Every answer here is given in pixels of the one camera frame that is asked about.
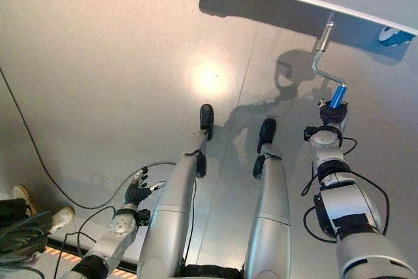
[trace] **silver robot leg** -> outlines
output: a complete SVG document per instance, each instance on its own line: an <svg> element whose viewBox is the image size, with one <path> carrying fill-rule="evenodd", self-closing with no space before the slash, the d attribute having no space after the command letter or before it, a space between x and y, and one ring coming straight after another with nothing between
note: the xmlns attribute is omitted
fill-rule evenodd
<svg viewBox="0 0 418 279"><path fill-rule="evenodd" d="M256 178L261 177L262 190L249 238L244 278L286 279L290 276L291 249L286 178L281 154L270 145L272 137L263 142L253 172Z"/></svg>

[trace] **floor seam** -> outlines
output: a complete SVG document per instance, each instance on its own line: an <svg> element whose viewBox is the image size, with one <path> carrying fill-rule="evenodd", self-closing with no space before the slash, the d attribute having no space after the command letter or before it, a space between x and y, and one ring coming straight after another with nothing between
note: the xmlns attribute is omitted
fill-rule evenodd
<svg viewBox="0 0 418 279"><path fill-rule="evenodd" d="M232 124L231 124L231 128L230 128L230 130L229 130L228 141L227 141L227 143L226 143L226 145L225 145L225 153L223 154L222 162L221 162L221 165L220 165L220 167L219 167L219 176L217 177L216 184L215 184L215 189L214 189L214 197L213 197L213 199L212 199L212 202L210 203L210 208L209 208L208 219L207 219L207 221L206 221L206 226L205 226L204 231L203 231L203 236L202 236L202 240L201 240L201 245L199 246L199 252L197 253L197 257L196 257L196 263L197 263L197 261L199 260L199 257L200 257L200 255L201 255L201 251L202 251L202 244L203 244L203 239L204 239L204 236L205 236L206 231L207 231L207 229L208 229L208 224L209 224L209 217L210 217L210 213L212 212L212 207L213 207L214 202L215 202L215 196L216 196L217 186L218 186L218 184L219 184L219 179L221 178L221 175L222 175L222 169L223 169L223 166L224 166L224 164L225 164L225 155L226 155L226 153L227 153L228 145L229 145L229 143L230 143L230 141L231 141L231 133L232 133L232 130L233 130L233 127L234 127L236 114L238 113L238 107L239 107L239 104L240 104L240 101L241 101L242 91L244 90L244 84L246 83L246 78L247 78L247 74L248 74L248 69L249 69L249 65L250 65L250 63L251 63L251 59L252 59L252 56L253 56L253 51L254 51L254 47L255 47L255 41L257 40L258 33L259 33L259 24L257 24L257 29L256 29L256 31L255 31L253 44L252 44L252 46L251 46L251 51L250 51L250 53L249 53L249 57L248 57L247 65L246 65L246 72L244 73L244 78L242 79L241 90L240 90L240 93L238 94L238 100L237 100L237 102L236 102L236 108L237 108L237 110L236 110L236 112L235 112L235 114L234 114L233 122L232 122Z"/></svg>

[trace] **blue wheel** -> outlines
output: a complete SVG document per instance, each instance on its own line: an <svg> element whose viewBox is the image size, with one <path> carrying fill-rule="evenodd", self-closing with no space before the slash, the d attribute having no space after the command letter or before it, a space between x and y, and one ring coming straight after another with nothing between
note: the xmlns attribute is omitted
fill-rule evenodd
<svg viewBox="0 0 418 279"><path fill-rule="evenodd" d="M379 42L386 47L394 47L410 42L415 35L403 32L393 27L385 26L379 34Z"/></svg>

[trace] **caster wheel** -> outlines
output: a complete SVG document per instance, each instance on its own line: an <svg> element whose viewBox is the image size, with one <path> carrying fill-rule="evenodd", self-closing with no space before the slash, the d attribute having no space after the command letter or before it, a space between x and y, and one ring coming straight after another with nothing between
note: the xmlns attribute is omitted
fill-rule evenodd
<svg viewBox="0 0 418 279"><path fill-rule="evenodd" d="M379 42L386 47L394 47L403 43L409 43L414 37L415 35L385 26L379 34Z"/></svg>
<svg viewBox="0 0 418 279"><path fill-rule="evenodd" d="M197 155L196 178L206 176L206 156L202 153Z"/></svg>
<svg viewBox="0 0 418 279"><path fill-rule="evenodd" d="M253 168L253 177L256 179L260 179L261 171L263 171L263 165L266 157L264 155L257 156L255 160L254 168Z"/></svg>
<svg viewBox="0 0 418 279"><path fill-rule="evenodd" d="M260 129L260 140L257 146L257 153L260 154L261 146L265 143L272 144L274 134L276 133L276 121L272 118L264 120Z"/></svg>
<svg viewBox="0 0 418 279"><path fill-rule="evenodd" d="M201 106L201 130L208 130L208 140L212 139L214 132L214 109L209 104Z"/></svg>

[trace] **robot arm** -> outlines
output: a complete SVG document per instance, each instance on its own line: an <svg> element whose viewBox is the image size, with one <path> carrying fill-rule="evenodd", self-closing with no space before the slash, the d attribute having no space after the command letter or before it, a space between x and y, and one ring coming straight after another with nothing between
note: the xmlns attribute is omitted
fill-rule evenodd
<svg viewBox="0 0 418 279"><path fill-rule="evenodd" d="M160 182L145 188L143 182L147 172L147 168L143 168L134 175L125 194L125 204L108 224L106 233L62 279L104 279L119 265L126 249L135 240L138 227L148 225L150 219L149 210L137 212L139 203L165 185Z"/></svg>
<svg viewBox="0 0 418 279"><path fill-rule="evenodd" d="M415 278L415 271L385 236L387 221L383 226L377 206L348 176L364 178L350 169L340 149L347 104L332 108L321 101L319 106L324 125L306 128L304 136L312 147L312 181L319 183L313 198L317 218L323 232L336 239L340 278Z"/></svg>

